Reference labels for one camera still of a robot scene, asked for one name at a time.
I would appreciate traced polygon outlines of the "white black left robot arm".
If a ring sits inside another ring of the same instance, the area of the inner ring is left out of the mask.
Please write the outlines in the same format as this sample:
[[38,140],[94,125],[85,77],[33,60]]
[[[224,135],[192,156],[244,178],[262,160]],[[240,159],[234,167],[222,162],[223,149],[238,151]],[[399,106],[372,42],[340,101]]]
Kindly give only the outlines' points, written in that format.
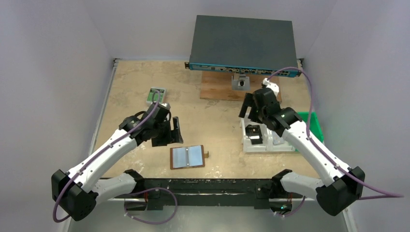
[[134,170],[109,179],[102,176],[143,142],[151,141],[152,146],[183,143],[178,117],[171,117],[170,108],[168,103],[152,103],[146,111],[125,118],[113,135],[84,161],[66,172],[54,172],[51,177],[55,202],[53,220],[57,223],[68,218],[80,221],[96,205],[111,198],[160,190],[146,187],[144,178]]

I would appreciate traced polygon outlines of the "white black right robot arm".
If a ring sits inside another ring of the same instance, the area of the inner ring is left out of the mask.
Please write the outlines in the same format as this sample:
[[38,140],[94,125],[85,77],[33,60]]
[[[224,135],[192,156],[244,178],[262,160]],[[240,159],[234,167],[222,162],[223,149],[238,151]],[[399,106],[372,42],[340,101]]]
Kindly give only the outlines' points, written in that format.
[[275,195],[297,193],[315,199],[324,212],[336,216],[362,196],[365,173],[339,160],[308,128],[292,108],[281,108],[272,89],[263,87],[247,93],[240,118],[265,125],[294,146],[319,175],[319,178],[283,170],[272,177]]

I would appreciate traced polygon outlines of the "brown leather card holder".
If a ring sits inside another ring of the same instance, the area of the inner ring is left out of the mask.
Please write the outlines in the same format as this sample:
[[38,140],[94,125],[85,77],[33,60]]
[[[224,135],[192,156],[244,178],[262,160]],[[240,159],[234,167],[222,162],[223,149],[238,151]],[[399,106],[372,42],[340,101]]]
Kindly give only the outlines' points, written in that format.
[[188,169],[205,167],[209,152],[203,145],[170,148],[170,169]]

